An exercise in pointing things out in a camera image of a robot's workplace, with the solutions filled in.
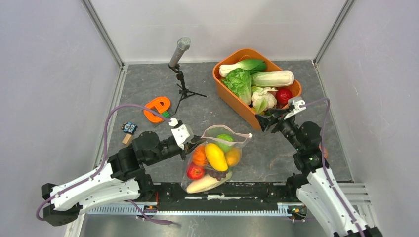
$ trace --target lettuce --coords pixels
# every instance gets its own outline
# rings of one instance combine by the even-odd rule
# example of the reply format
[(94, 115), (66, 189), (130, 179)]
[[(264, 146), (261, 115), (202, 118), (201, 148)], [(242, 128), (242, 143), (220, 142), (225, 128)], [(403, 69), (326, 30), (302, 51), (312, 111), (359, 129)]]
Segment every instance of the lettuce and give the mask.
[(251, 104), (251, 76), (248, 71), (236, 68), (221, 82), (245, 104)]

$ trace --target orange basket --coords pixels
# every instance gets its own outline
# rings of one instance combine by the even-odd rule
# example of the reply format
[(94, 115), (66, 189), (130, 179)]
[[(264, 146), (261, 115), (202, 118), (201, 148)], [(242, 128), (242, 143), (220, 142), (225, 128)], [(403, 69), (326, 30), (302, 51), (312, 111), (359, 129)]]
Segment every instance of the orange basket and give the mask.
[[(220, 65), (223, 64), (235, 64), (245, 59), (260, 59), (263, 60), (267, 66), (266, 71), (281, 71), (282, 69), (275, 65), (273, 62), (269, 61), (267, 58), (263, 57), (256, 50), (251, 48), (244, 48), (236, 51), (232, 55), (228, 56), (223, 61), (219, 62), (214, 69), (212, 70), (212, 75), (214, 76), (215, 85), (217, 86), (217, 92), (221, 99), (223, 99), (233, 110), (235, 110), (242, 118), (244, 118), (254, 129), (262, 130), (260, 128), (259, 122), (256, 119), (256, 113), (241, 99), (239, 99), (233, 92), (231, 92), (221, 81), (220, 75)], [(289, 86), (284, 86), (291, 91), (293, 97), (301, 95), (301, 84), (296, 79), (294, 83)]]

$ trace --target microphone stand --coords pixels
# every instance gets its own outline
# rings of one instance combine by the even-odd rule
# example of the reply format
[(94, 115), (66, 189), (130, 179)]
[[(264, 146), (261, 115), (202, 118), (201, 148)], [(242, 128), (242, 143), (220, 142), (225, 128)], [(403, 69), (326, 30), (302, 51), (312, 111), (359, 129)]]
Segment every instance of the microphone stand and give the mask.
[(186, 88), (185, 79), (183, 78), (183, 72), (180, 70), (179, 64), (176, 64), (174, 67), (169, 66), (169, 68), (172, 69), (172, 71), (174, 71), (175, 73), (177, 73), (176, 74), (177, 80), (180, 81), (180, 84), (182, 85), (180, 86), (179, 84), (176, 84), (180, 88), (179, 94), (181, 94), (181, 96), (180, 96), (179, 102), (177, 103), (176, 110), (174, 111), (175, 114), (177, 113), (177, 109), (179, 108), (180, 102), (182, 100), (187, 99), (193, 95), (206, 97), (206, 95), (202, 95), (202, 94), (190, 91), (189, 89)]

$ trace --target wall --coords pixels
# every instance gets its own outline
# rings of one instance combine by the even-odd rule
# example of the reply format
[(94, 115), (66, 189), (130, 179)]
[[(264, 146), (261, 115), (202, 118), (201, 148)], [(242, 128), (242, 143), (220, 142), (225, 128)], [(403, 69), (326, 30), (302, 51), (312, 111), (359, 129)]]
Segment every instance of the wall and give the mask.
[(119, 68), (81, 1), (0, 3), (0, 236), (62, 236), (41, 185), (90, 170)]
[(345, 0), (92, 0), (126, 62), (168, 62), (181, 36), (188, 61), (252, 47), (271, 60), (313, 59)]
[(319, 65), (354, 176), (384, 236), (417, 236), (416, 0), (356, 1)]

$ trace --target red apple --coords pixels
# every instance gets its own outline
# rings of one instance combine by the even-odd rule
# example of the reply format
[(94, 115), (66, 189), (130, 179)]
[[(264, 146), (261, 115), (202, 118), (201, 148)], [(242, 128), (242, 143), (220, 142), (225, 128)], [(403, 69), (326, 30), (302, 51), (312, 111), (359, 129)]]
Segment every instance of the red apple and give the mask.
[(288, 100), (293, 97), (293, 94), (290, 90), (281, 88), (276, 92), (275, 98), (278, 101), (280, 105), (286, 105), (288, 104)]
[(204, 176), (205, 170), (203, 167), (198, 166), (194, 163), (190, 163), (186, 169), (186, 176), (192, 180), (200, 179)]

